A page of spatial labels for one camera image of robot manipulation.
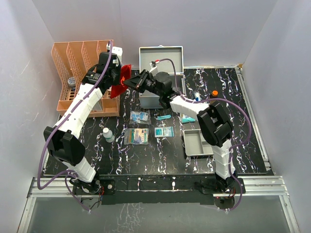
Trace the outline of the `red first aid pouch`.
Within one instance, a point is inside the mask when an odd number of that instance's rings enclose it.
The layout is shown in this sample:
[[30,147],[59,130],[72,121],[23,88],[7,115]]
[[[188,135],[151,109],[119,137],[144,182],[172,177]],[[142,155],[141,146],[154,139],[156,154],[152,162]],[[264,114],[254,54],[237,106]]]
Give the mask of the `red first aid pouch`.
[[111,88],[111,94],[110,98],[116,98],[117,96],[121,95],[123,92],[125,92],[128,88],[126,84],[124,84],[124,81],[131,78],[131,71],[132,71],[132,65],[123,65],[121,67],[121,74],[119,78],[119,83],[117,85],[113,85]]

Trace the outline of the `cotton swab packet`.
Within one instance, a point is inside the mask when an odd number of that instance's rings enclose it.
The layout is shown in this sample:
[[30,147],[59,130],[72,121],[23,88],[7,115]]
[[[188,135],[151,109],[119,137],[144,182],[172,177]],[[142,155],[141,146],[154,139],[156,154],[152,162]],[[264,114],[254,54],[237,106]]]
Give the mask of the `cotton swab packet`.
[[128,128],[124,132],[125,145],[147,145],[149,130],[146,128]]

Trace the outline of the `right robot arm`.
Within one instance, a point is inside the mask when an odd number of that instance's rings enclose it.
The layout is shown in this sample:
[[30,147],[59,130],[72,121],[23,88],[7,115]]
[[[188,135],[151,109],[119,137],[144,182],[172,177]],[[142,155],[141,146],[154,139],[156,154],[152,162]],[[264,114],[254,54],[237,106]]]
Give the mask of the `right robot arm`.
[[203,138],[212,147],[216,163],[216,189],[226,193],[234,187],[235,168],[230,156],[233,124],[218,101],[206,103],[188,99],[173,89],[167,72],[153,75],[143,70],[139,75],[122,83],[140,93],[154,93],[159,96],[163,109],[171,109],[197,120]]

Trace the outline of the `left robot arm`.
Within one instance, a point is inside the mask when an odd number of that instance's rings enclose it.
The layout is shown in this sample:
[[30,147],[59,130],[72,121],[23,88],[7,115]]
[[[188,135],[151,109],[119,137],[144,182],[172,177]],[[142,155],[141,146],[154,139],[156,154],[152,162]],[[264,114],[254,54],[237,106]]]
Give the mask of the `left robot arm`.
[[120,47],[101,52],[98,63],[83,77],[69,109],[53,127],[44,130],[44,151],[68,167],[75,175],[74,185],[91,194],[98,192],[101,185],[97,172],[85,158],[86,149],[79,137],[90,112],[106,90],[120,84],[121,56]]

